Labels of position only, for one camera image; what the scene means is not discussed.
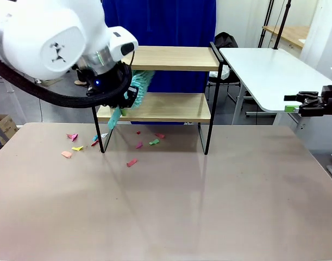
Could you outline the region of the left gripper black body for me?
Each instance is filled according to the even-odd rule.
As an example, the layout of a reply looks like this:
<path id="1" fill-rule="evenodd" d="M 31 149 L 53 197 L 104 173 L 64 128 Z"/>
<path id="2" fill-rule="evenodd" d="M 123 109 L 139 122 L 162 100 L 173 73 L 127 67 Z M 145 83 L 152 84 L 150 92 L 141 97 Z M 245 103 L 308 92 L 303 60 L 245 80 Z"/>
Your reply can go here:
<path id="1" fill-rule="evenodd" d="M 110 71 L 103 74 L 94 73 L 93 69 L 85 69 L 85 79 L 88 83 L 86 96 L 114 93 L 120 96 L 122 91 L 120 86 L 123 80 L 121 71 L 122 63 L 117 63 Z"/>

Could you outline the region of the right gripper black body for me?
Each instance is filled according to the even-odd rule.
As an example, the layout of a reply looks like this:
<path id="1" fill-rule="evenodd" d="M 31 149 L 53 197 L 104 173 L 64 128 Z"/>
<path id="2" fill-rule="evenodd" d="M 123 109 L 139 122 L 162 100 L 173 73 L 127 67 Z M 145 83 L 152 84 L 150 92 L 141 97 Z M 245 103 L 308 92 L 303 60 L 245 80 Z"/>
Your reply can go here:
<path id="1" fill-rule="evenodd" d="M 321 100 L 325 109 L 325 115 L 332 115 L 332 85 L 325 85 L 322 88 Z"/>

